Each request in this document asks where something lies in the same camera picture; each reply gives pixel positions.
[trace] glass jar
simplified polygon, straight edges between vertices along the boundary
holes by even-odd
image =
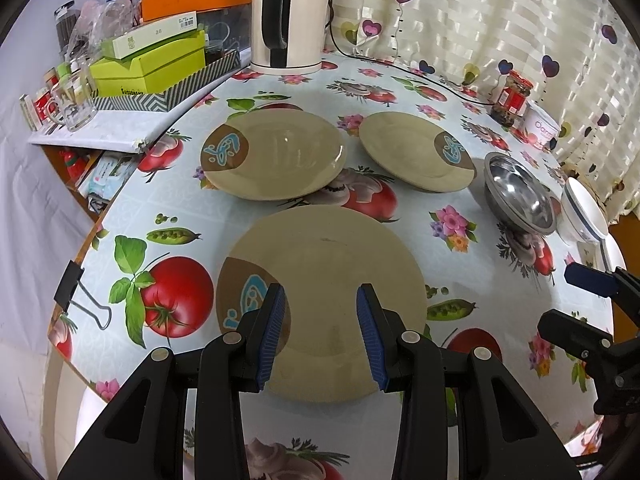
[[[521,77],[515,70],[511,70],[500,97],[491,108],[489,115],[498,124],[510,128],[531,94],[532,88],[531,81]]]

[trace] striped box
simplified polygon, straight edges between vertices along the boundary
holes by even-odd
[[[197,92],[220,76],[240,68],[240,55],[230,50],[214,63],[191,74],[160,94],[123,95],[98,97],[94,102],[98,110],[137,110],[141,112],[168,112],[188,96]]]

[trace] metal bowl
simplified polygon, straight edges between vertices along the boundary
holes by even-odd
[[[556,230],[549,193],[513,157],[489,153],[484,158],[484,184],[489,208],[508,228],[538,235]]]

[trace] beige plate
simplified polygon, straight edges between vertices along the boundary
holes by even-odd
[[[437,124],[414,115],[370,115],[360,125],[360,140],[380,166],[421,189],[459,191],[476,177],[462,144]]]
[[[289,399],[341,402],[378,389],[356,316],[362,283],[372,283],[408,329],[424,329],[427,297],[414,257],[389,228],[351,209],[308,205],[258,220],[220,270],[222,332],[262,305],[273,280],[289,312],[266,387]]]
[[[340,173],[340,131],[301,110],[256,110],[229,119],[205,141],[200,164],[217,188],[249,200],[287,200],[317,191]]]

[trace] glass mug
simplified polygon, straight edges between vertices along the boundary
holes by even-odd
[[[70,132],[82,128],[97,114],[91,97],[93,86],[82,67],[69,76],[64,76],[51,89],[51,99],[44,110],[49,119],[66,126]],[[52,115],[49,107],[58,110],[59,117]]]

